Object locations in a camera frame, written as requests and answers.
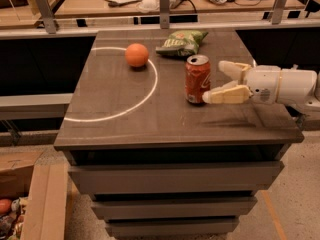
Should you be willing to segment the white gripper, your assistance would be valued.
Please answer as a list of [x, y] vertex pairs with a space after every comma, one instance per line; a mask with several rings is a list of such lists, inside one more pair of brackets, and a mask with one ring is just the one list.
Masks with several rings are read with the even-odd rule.
[[[205, 103], [242, 104], [250, 97], [256, 103], [273, 104], [276, 101], [279, 67], [260, 65], [252, 68], [249, 64], [223, 60], [218, 63], [218, 69], [234, 81], [204, 92], [202, 99]], [[244, 78], [246, 85], [239, 84]]]

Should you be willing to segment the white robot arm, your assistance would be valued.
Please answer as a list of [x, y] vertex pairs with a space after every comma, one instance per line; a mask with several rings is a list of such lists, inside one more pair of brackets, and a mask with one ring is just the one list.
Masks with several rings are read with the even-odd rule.
[[260, 104], [283, 104], [300, 113], [320, 110], [319, 75], [315, 71], [231, 61], [220, 61], [218, 69], [232, 81], [206, 91], [202, 95], [205, 103], [242, 104], [251, 99]]

